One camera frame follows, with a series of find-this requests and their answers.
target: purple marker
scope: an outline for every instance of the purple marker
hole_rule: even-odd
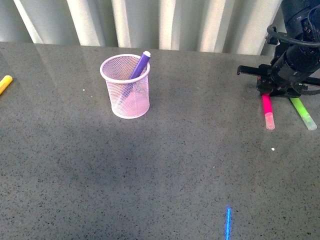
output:
[[[142,71],[145,69],[146,65],[148,64],[148,61],[150,58],[151,58],[150,52],[144,51],[129,79],[135,79],[139,77]]]
[[[131,76],[129,79],[135,79],[140,77],[140,74],[142,71],[145,69],[146,65],[148,64],[148,61],[151,57],[151,53],[148,51],[144,51],[143,54],[141,55],[138,63],[136,64]],[[132,92],[134,88],[134,83],[128,84],[125,89],[122,90],[122,97],[126,98],[128,95]]]

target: green marker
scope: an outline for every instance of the green marker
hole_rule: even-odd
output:
[[[316,130],[317,129],[317,125],[314,122],[314,120],[311,118],[311,116],[308,113],[308,111],[305,108],[305,106],[302,104],[300,98],[290,98],[290,100],[293,103],[295,109],[300,114],[300,116],[301,116],[302,120],[304,121],[306,127],[309,130]]]

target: yellow marker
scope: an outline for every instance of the yellow marker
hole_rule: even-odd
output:
[[[3,91],[9,86],[9,84],[12,82],[12,76],[5,76],[0,81],[0,95],[3,93]]]

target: pencil cup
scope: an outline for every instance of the pencil cup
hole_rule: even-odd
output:
[[[100,67],[108,88],[112,111],[123,119],[138,118],[150,107],[150,64],[147,64],[139,77],[129,79],[139,59],[140,56],[133,54],[116,55],[105,60]]]

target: speckled countertop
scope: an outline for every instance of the speckled countertop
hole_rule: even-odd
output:
[[[0,239],[320,238],[320,130],[253,76],[266,56],[150,50],[150,109],[111,111],[101,63],[141,49],[0,43]],[[320,124],[320,97],[301,98]]]

